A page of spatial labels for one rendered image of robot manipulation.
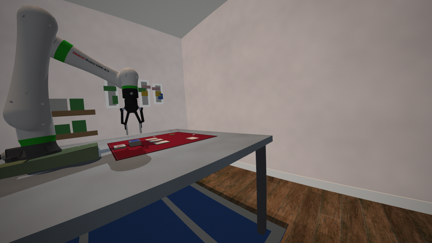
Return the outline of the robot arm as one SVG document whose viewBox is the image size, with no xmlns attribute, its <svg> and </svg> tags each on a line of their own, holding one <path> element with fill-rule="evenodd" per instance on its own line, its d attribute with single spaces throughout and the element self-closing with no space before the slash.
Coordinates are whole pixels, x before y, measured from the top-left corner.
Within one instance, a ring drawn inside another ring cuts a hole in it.
<svg viewBox="0 0 432 243">
<path fill-rule="evenodd" d="M 17 11 L 17 44 L 4 120 L 16 128 L 21 147 L 0 154 L 6 163 L 61 152 L 48 97 L 50 57 L 85 70 L 122 89 L 123 98 L 138 98 L 138 74 L 117 71 L 56 36 L 58 23 L 45 9 L 25 5 Z"/>
</svg>

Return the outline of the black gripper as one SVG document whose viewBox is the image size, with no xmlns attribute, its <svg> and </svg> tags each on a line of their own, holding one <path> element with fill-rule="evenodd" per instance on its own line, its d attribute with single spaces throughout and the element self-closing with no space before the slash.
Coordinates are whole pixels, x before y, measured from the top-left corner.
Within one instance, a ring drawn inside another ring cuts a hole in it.
<svg viewBox="0 0 432 243">
<path fill-rule="evenodd" d="M 140 120 L 139 115 L 137 113 L 138 109 L 140 110 L 140 115 L 141 115 L 141 119 L 142 120 Z M 142 129 L 141 128 L 142 128 L 142 123 L 144 122 L 144 116 L 143 116 L 142 109 L 143 109 L 142 107 L 138 106 L 137 99 L 135 99 L 135 98 L 125 99 L 125 107 L 121 108 L 120 111 L 121 111 L 121 124 L 125 125 L 125 131 L 126 131 L 127 135 L 128 135 L 128 125 L 127 125 L 127 122 L 128 122 L 128 117 L 129 117 L 130 113 L 135 113 L 136 118 L 139 121 L 139 132 L 142 133 Z M 124 114 L 123 114 L 124 110 L 127 111 L 125 122 L 124 122 Z"/>
</svg>

